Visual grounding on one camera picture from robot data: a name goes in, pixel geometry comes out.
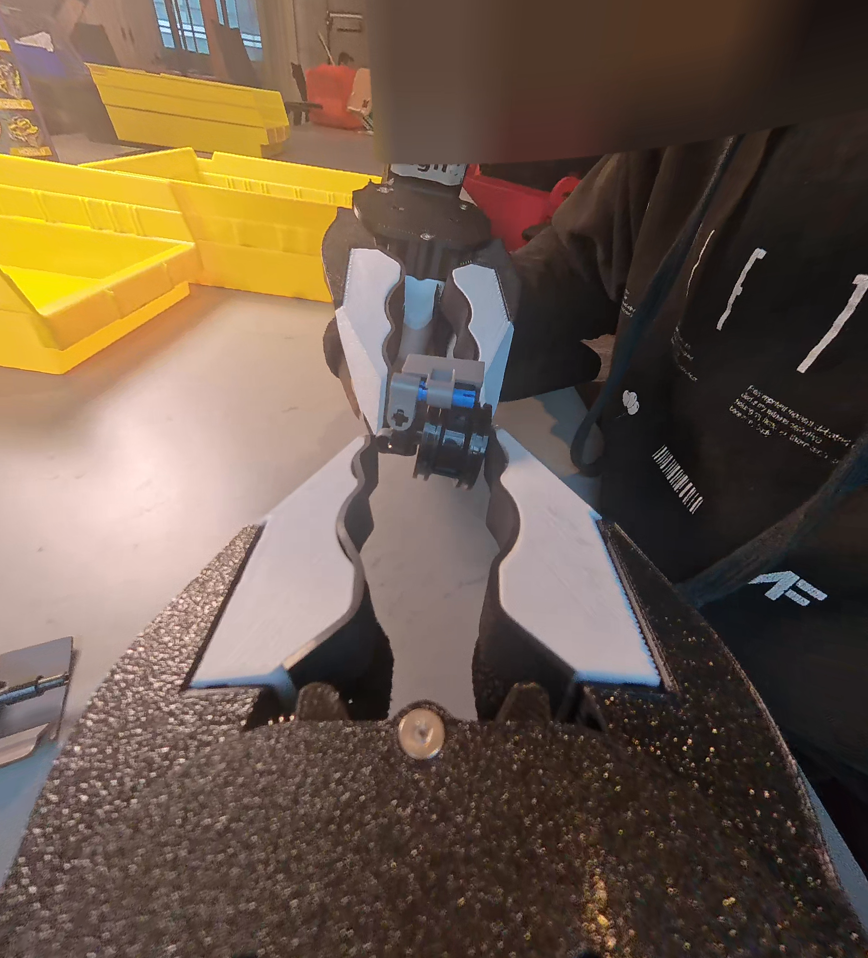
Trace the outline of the grey desk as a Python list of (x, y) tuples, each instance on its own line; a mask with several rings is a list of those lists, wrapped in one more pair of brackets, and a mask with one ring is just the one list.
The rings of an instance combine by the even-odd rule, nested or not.
[[(361, 435), (323, 360), (331, 313), (195, 286), (64, 376), (0, 368), (0, 655), (74, 638), (62, 736), (188, 582)], [(380, 458), (363, 551), (392, 707), (473, 719), (489, 489), (413, 462)], [(0, 885), (57, 744), (0, 769)]]

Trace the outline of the person's black printed hoodie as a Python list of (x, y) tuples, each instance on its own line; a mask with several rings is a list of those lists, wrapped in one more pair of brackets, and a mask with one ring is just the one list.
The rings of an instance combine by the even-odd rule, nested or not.
[(777, 523), (703, 615), (800, 749), (868, 777), (868, 109), (748, 134), (605, 403), (602, 511), (682, 587)]

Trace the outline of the black toy wheel assembly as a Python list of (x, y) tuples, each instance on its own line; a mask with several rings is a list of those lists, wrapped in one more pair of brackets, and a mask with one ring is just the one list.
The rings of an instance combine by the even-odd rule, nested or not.
[(471, 385), (454, 386), (448, 400), (437, 404), (430, 398), (425, 380), (417, 386), (413, 419), (395, 412), (392, 426), (378, 431), (380, 451), (414, 456), (414, 476), (424, 480), (440, 475), (457, 487), (473, 488), (481, 474), (491, 434), (494, 409), (479, 401)]

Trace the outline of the grey toy bracket piece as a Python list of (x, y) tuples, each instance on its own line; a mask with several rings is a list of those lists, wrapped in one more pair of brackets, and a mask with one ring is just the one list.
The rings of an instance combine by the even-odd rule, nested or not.
[(395, 433), (416, 429), (419, 405), (434, 410), (472, 410), (481, 405), (485, 363), (453, 357), (410, 354), (392, 375), (385, 416)]

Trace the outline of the red plastic object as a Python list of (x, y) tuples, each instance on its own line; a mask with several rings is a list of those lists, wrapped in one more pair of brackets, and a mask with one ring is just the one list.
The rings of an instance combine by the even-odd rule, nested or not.
[(568, 175), (550, 191), (542, 191), (489, 176), (479, 166), (470, 167), (464, 178), (465, 191), (488, 217), (492, 235), (509, 253), (544, 229), (579, 184), (579, 178)]

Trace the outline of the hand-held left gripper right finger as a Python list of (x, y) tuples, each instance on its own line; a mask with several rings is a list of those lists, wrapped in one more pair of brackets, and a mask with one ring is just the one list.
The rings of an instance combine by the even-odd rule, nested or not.
[(570, 721), (582, 689), (656, 694), (663, 667), (599, 513), (506, 430), (484, 473), (498, 545), (473, 657), (480, 719), (499, 716), (517, 684), (536, 684)]

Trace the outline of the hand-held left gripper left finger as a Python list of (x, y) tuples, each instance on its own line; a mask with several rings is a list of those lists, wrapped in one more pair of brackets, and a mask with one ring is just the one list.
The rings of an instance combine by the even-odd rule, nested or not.
[(387, 716), (392, 649), (360, 555), (377, 479), (374, 440), (356, 439), (267, 514), (185, 692), (259, 689), (251, 722), (267, 722), (299, 715), (302, 690), (322, 683), (339, 694), (343, 717)]

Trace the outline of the grey toy panel assembly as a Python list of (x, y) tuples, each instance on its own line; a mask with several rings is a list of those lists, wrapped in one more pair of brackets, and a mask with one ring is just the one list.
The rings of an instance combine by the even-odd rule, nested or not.
[(75, 659), (71, 637), (0, 656), (0, 768), (57, 737)]

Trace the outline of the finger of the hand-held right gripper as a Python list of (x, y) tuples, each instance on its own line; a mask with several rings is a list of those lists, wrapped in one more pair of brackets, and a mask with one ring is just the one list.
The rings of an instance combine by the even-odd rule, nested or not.
[(453, 270), (449, 280), (449, 357), (480, 361), (480, 403), (496, 408), (511, 352), (513, 325), (496, 270), (475, 263)]
[(387, 253), (350, 250), (335, 318), (355, 398), (373, 435), (386, 424), (394, 334), (390, 305), (392, 295), (403, 291), (403, 279), (402, 265)]

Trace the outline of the red beanbag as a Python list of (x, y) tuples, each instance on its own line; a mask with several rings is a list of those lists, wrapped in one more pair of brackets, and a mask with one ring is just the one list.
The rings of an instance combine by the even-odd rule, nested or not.
[(320, 105), (310, 120), (329, 128), (373, 131), (370, 71), (321, 64), (305, 71), (308, 101)]

